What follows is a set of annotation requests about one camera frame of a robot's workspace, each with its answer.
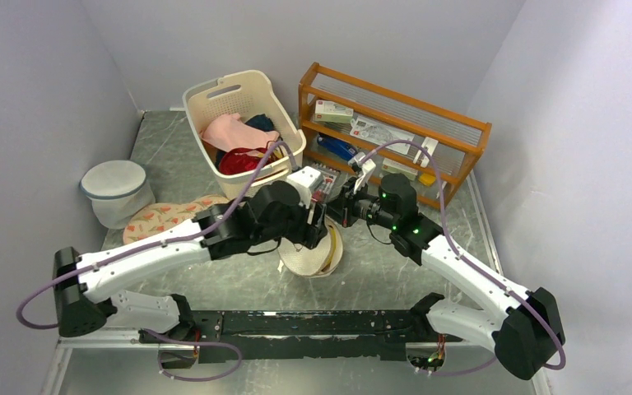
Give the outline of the white mesh laundry bag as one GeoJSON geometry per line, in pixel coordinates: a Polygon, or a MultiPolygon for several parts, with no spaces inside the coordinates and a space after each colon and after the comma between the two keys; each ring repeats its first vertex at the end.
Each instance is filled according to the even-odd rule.
{"type": "Polygon", "coordinates": [[[285,268],[299,277],[320,278],[329,276],[331,273],[323,273],[332,254],[332,236],[329,234],[328,227],[337,227],[337,224],[330,218],[326,218],[325,225],[328,233],[314,249],[307,249],[293,244],[287,239],[282,239],[281,246],[277,249],[281,268],[285,268]]]}

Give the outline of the yellow bra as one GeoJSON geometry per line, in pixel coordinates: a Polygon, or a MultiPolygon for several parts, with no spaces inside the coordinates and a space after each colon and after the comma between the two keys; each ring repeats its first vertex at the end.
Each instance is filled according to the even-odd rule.
{"type": "Polygon", "coordinates": [[[333,272],[339,265],[342,260],[342,255],[344,252],[344,246],[342,241],[341,232],[337,227],[329,226],[329,234],[332,236],[332,254],[328,265],[324,268],[323,273],[329,274],[333,272]]]}

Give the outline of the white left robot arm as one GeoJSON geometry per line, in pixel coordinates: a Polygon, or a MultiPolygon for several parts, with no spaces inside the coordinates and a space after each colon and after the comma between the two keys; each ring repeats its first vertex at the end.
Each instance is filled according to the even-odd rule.
{"type": "Polygon", "coordinates": [[[80,337],[108,326],[188,340],[197,324],[185,297],[138,294],[128,286],[175,267],[249,253],[271,240],[314,248],[328,233],[324,206],[313,200],[321,183],[275,181],[252,197],[199,212],[148,241],[99,253],[58,251],[57,267],[73,274],[55,289],[59,335],[80,337]]]}

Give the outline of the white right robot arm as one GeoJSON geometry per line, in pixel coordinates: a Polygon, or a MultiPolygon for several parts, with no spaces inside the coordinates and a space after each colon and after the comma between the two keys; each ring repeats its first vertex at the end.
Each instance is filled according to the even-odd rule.
{"type": "Polygon", "coordinates": [[[565,334],[553,294],[529,290],[501,276],[463,250],[443,226],[420,212],[409,179],[390,174],[375,195],[351,178],[327,204],[328,215],[349,227],[358,220],[389,231],[403,256],[450,281],[478,309],[439,296],[411,319],[422,341],[451,335],[481,346],[514,377],[529,380],[542,368],[565,367],[565,334]]]}

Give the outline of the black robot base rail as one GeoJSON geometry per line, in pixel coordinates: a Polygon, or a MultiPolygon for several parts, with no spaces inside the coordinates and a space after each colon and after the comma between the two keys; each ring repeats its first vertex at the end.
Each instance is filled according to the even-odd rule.
{"type": "Polygon", "coordinates": [[[181,314],[165,335],[200,342],[198,363],[246,360],[378,357],[405,361],[414,345],[436,346],[440,336],[421,308],[389,310],[194,310],[181,314]]]}

